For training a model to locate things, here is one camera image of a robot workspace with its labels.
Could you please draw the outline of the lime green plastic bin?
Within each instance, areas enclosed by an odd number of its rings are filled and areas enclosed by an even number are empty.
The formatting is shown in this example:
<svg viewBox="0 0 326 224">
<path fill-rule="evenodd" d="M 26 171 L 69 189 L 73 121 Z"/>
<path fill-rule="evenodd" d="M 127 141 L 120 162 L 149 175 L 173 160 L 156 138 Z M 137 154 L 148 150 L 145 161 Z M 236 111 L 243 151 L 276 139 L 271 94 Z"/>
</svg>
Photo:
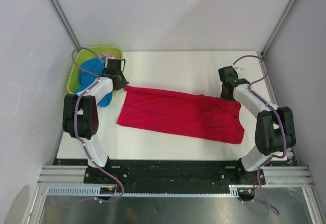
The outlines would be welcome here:
<svg viewBox="0 0 326 224">
<path fill-rule="evenodd" d="M 123 51 L 114 46 L 91 46 L 88 47 L 90 50 L 98 54 L 99 52 L 107 52 L 109 54 L 112 54 L 116 58 L 123 58 Z M 73 53 L 73 56 L 75 58 L 75 61 L 81 66 L 85 61 L 90 60 L 92 58 L 95 58 L 95 54 L 91 53 L 90 51 L 87 51 L 85 49 L 82 49 L 81 51 L 77 52 L 75 51 Z M 73 94 L 75 90 L 79 87 L 79 68 L 73 63 L 68 83 L 67 83 L 67 92 L 69 94 Z"/>
</svg>

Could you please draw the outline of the right aluminium side rail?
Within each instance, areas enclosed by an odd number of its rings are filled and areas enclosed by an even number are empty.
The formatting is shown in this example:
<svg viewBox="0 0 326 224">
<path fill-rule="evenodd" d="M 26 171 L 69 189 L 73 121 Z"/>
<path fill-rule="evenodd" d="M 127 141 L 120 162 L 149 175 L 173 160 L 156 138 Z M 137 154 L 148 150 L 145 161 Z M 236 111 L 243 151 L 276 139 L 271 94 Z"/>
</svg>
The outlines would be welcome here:
<svg viewBox="0 0 326 224">
<path fill-rule="evenodd" d="M 265 59 L 265 57 L 262 56 L 261 52 L 257 51 L 256 54 L 260 58 Z M 258 82 L 258 85 L 254 85 L 255 89 L 258 90 L 256 86 L 261 86 L 261 84 L 265 85 L 265 92 L 259 91 L 258 93 L 261 94 L 266 99 L 267 102 L 272 102 L 273 104 L 277 104 L 281 106 L 280 98 L 276 89 L 275 81 L 273 79 L 273 75 L 271 73 L 271 68 L 269 67 L 269 64 L 267 64 L 266 66 L 266 64 L 263 61 L 259 60 L 259 65 L 260 65 L 262 75 L 264 76 L 266 71 L 268 71 L 268 75 L 263 81 Z M 287 150 L 286 157 L 287 160 L 294 160 L 294 152 L 292 148 Z"/>
</svg>

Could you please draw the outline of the right aluminium frame post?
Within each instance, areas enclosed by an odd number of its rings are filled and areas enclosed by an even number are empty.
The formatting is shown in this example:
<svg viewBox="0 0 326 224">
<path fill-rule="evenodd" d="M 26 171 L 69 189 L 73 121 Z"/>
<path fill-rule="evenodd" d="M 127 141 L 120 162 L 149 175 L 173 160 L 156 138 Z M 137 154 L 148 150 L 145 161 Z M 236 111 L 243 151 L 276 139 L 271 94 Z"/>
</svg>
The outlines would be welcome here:
<svg viewBox="0 0 326 224">
<path fill-rule="evenodd" d="M 271 47 L 277 40 L 278 35 L 281 33 L 281 30 L 285 26 L 286 22 L 288 21 L 291 13 L 293 12 L 293 10 L 296 7 L 298 2 L 299 2 L 299 0 L 288 0 L 275 27 L 273 28 L 269 38 L 267 39 L 267 42 L 265 43 L 265 45 L 261 51 L 261 55 L 263 57 L 266 57 L 266 55 L 269 53 Z"/>
</svg>

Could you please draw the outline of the beige pink t shirt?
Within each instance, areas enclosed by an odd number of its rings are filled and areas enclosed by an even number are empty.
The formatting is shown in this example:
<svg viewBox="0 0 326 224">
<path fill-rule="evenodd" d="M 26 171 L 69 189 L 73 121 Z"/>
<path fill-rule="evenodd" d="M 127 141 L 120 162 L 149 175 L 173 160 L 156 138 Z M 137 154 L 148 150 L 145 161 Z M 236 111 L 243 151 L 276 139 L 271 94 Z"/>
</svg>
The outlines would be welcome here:
<svg viewBox="0 0 326 224">
<path fill-rule="evenodd" d="M 108 61 L 108 60 L 122 60 L 120 55 L 112 54 L 110 52 L 103 52 L 100 51 L 98 55 L 101 57 L 102 60 Z"/>
</svg>

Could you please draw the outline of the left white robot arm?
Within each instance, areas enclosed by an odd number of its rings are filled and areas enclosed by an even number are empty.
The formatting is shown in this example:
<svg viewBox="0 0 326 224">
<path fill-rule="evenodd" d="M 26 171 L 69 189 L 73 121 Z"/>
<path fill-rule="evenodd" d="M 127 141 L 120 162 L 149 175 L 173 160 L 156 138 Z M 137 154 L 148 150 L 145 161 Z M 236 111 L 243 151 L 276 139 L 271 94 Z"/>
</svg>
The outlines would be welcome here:
<svg viewBox="0 0 326 224">
<path fill-rule="evenodd" d="M 123 71 L 125 59 L 90 59 L 79 66 L 79 87 L 64 98 L 63 130 L 81 142 L 88 164 L 97 167 L 95 178 L 101 183 L 112 179 L 113 171 L 106 167 L 108 156 L 97 135 L 98 107 L 108 106 L 113 92 L 129 84 Z"/>
</svg>

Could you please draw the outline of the left aluminium frame post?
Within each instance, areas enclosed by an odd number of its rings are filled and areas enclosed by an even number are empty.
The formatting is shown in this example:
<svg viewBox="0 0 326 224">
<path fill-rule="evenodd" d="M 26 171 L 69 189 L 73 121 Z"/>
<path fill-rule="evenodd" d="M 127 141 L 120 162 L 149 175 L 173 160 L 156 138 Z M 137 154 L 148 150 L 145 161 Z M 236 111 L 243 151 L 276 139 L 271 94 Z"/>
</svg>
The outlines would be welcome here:
<svg viewBox="0 0 326 224">
<path fill-rule="evenodd" d="M 66 34 L 68 35 L 68 38 L 72 42 L 74 48 L 76 48 L 78 51 L 81 50 L 80 42 L 78 41 L 78 38 L 59 2 L 59 0 L 48 0 L 50 5 L 52 6 L 54 12 L 56 13 L 61 25 L 63 26 L 63 29 L 65 30 Z"/>
</svg>

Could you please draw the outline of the blue t shirt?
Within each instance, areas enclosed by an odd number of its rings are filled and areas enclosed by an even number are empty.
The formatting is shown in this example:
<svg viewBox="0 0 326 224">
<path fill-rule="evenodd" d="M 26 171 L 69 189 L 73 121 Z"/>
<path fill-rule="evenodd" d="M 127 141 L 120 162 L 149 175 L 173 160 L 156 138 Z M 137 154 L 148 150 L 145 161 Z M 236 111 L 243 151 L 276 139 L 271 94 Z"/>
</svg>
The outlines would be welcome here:
<svg viewBox="0 0 326 224">
<path fill-rule="evenodd" d="M 81 67 L 85 70 L 88 70 L 96 75 L 100 75 L 104 71 L 104 64 L 98 58 L 89 59 L 81 64 Z M 79 86 L 74 91 L 75 94 L 81 92 L 82 90 L 86 89 L 90 86 L 96 79 L 95 75 L 89 74 L 84 70 L 79 71 L 78 75 L 78 83 Z M 107 107 L 112 101 L 113 93 L 110 92 L 106 94 L 98 103 L 97 105 L 100 107 Z"/>
</svg>

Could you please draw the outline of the aluminium frame post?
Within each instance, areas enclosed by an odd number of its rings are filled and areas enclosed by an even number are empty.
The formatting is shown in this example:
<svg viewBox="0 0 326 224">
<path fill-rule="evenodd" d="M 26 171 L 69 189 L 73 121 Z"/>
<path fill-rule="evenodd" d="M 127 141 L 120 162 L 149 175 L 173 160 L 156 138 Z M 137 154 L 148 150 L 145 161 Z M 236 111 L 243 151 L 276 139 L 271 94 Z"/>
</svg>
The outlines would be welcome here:
<svg viewBox="0 0 326 224">
<path fill-rule="evenodd" d="M 299 0 L 288 0 L 275 27 L 273 28 L 269 38 L 267 39 L 267 42 L 265 43 L 265 45 L 261 51 L 261 55 L 263 57 L 266 57 L 266 55 L 269 53 L 271 47 L 277 40 L 278 35 L 281 33 L 281 30 L 285 26 L 286 22 L 288 21 L 291 13 L 293 12 L 293 10 L 296 7 L 298 2 L 299 2 Z"/>
<path fill-rule="evenodd" d="M 59 0 L 48 0 L 50 5 L 52 6 L 54 12 L 56 13 L 61 25 L 63 26 L 63 29 L 65 30 L 66 34 L 68 35 L 68 38 L 72 42 L 74 48 L 76 48 L 78 51 L 81 50 L 80 42 L 78 41 L 78 38 L 59 2 Z"/>
</svg>

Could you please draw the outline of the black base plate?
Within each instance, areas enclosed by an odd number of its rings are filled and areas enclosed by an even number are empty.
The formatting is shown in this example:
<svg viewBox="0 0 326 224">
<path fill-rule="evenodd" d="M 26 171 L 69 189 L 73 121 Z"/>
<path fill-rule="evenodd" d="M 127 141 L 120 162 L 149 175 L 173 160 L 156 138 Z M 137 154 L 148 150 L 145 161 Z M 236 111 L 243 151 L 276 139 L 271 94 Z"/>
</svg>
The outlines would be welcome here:
<svg viewBox="0 0 326 224">
<path fill-rule="evenodd" d="M 103 167 L 88 166 L 85 183 L 116 183 L 136 180 L 213 180 L 222 185 L 265 184 L 263 170 L 246 171 L 240 160 L 113 160 Z"/>
</svg>

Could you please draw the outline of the aluminium front rail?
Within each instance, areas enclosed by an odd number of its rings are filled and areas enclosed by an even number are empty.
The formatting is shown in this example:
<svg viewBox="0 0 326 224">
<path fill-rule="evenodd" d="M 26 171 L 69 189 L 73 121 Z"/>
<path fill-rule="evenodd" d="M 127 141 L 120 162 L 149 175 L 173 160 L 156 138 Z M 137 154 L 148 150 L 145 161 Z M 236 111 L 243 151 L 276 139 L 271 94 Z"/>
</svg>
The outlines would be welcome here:
<svg viewBox="0 0 326 224">
<path fill-rule="evenodd" d="M 43 166 L 38 179 L 41 185 L 82 185 L 86 166 Z M 314 187 L 307 166 L 265 166 L 266 186 L 270 187 Z"/>
</svg>

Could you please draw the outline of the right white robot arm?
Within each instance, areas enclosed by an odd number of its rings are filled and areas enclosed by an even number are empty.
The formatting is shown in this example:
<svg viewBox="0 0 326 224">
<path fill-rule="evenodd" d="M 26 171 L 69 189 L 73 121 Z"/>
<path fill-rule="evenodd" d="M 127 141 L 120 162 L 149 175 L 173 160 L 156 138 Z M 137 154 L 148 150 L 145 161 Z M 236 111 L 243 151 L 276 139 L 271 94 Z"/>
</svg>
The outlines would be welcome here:
<svg viewBox="0 0 326 224">
<path fill-rule="evenodd" d="M 283 159 L 286 151 L 296 144 L 293 112 L 289 107 L 280 107 L 267 102 L 244 78 L 239 78 L 232 66 L 219 69 L 222 82 L 221 98 L 237 101 L 256 119 L 255 146 L 245 155 L 236 169 L 235 179 L 247 184 L 253 171 L 271 159 Z"/>
</svg>

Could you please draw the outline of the red t shirt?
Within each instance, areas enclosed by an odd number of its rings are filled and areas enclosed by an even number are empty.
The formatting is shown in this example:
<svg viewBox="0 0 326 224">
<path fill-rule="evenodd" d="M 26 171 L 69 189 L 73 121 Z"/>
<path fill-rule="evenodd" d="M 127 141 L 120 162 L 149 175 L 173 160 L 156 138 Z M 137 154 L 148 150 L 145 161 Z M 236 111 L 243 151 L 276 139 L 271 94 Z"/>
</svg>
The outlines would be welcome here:
<svg viewBox="0 0 326 224">
<path fill-rule="evenodd" d="M 126 86 L 120 126 L 241 144 L 239 102 L 219 97 Z"/>
</svg>

